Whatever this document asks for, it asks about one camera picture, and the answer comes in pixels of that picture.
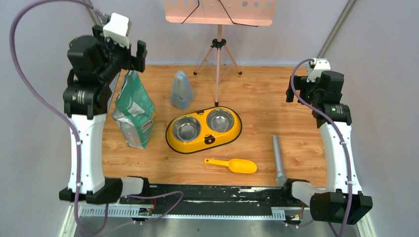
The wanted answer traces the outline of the pink music stand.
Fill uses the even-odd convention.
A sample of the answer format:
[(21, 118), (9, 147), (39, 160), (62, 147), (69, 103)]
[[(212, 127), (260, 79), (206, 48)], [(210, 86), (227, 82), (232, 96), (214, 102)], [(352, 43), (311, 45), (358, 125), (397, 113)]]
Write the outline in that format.
[(214, 105), (219, 105), (219, 84), (225, 75), (221, 74), (222, 50), (241, 75), (242, 69), (237, 63), (227, 40), (223, 38), (223, 26), (235, 25), (246, 27), (267, 27), (273, 22), (276, 0), (167, 0), (165, 1), (165, 18), (170, 23), (180, 24), (206, 24), (217, 26), (217, 36), (212, 40), (212, 45), (196, 67), (193, 74), (197, 75), (201, 66), (213, 49), (217, 52), (216, 83)]

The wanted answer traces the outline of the green pet food bag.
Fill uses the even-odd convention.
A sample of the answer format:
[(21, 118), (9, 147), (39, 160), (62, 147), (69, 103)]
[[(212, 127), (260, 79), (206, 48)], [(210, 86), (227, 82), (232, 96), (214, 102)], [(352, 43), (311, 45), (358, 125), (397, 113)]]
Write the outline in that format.
[(147, 147), (154, 127), (155, 105), (141, 82), (138, 71), (130, 70), (124, 76), (112, 118), (130, 147)]

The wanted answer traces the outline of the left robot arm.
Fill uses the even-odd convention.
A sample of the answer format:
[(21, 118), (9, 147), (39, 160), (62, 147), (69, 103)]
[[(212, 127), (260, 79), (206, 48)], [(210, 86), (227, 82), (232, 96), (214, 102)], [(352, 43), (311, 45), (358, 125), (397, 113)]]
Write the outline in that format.
[(139, 204), (151, 199), (150, 183), (141, 176), (109, 178), (103, 174), (102, 136), (121, 70), (145, 69), (145, 42), (131, 54), (128, 26), (95, 25), (91, 35), (73, 39), (67, 57), (71, 70), (63, 93), (64, 117), (70, 123), (72, 165), (60, 200), (115, 203), (130, 196)]

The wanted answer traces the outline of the blue wrapped package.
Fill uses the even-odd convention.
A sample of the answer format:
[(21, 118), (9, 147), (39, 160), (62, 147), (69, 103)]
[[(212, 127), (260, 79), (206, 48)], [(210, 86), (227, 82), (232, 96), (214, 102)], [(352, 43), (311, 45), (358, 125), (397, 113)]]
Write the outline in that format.
[(172, 81), (170, 104), (178, 109), (186, 110), (194, 97), (195, 94), (187, 75), (183, 71), (176, 72)]

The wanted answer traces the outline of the yellow double pet bowl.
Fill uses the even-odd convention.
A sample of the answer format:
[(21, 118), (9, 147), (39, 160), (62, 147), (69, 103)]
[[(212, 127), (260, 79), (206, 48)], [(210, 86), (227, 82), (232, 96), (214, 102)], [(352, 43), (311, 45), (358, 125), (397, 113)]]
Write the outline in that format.
[(225, 106), (210, 107), (174, 118), (166, 128), (167, 145), (180, 154), (193, 154), (234, 142), (242, 120)]

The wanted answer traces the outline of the grey metal tube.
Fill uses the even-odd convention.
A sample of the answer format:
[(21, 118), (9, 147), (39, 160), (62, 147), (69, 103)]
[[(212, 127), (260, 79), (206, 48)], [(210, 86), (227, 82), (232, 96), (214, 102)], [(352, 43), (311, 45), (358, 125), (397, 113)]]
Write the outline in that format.
[(281, 149), (280, 149), (279, 138), (278, 138), (277, 135), (273, 135), (272, 145), (273, 145), (275, 170), (276, 170), (275, 181), (276, 181), (276, 184), (279, 187), (282, 187), (287, 180), (287, 176), (285, 174), (285, 169), (284, 169), (284, 165), (283, 165), (283, 159), (282, 159), (282, 154), (281, 154)]

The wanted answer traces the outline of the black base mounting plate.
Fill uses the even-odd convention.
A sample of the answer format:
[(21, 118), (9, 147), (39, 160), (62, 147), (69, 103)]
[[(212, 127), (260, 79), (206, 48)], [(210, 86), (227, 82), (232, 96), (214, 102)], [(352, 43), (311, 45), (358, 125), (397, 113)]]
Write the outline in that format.
[(287, 199), (279, 187), (153, 184), (146, 196), (152, 199), (122, 197), (119, 203), (150, 205), (162, 213), (265, 214), (278, 208), (287, 217), (310, 216), (307, 205)]

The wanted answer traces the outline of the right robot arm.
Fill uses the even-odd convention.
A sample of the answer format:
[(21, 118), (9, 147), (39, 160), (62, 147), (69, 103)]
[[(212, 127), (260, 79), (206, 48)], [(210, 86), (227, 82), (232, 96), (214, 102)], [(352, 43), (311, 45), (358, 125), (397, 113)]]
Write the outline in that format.
[(308, 105), (316, 119), (327, 159), (327, 186), (320, 190), (309, 181), (287, 179), (283, 185), (283, 202), (295, 206), (302, 202), (310, 207), (315, 221), (355, 225), (373, 207), (371, 196), (363, 194), (351, 151), (352, 118), (350, 108), (340, 102), (344, 75), (323, 71), (313, 81), (307, 76), (290, 78), (286, 101)]

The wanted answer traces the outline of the yellow plastic scoop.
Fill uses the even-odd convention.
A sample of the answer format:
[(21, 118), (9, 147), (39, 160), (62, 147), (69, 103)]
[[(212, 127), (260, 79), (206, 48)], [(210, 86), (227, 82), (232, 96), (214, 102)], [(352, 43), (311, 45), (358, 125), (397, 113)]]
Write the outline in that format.
[(204, 159), (204, 163), (227, 167), (234, 173), (252, 174), (257, 171), (257, 165), (253, 161), (247, 159), (233, 158), (226, 161), (206, 158)]

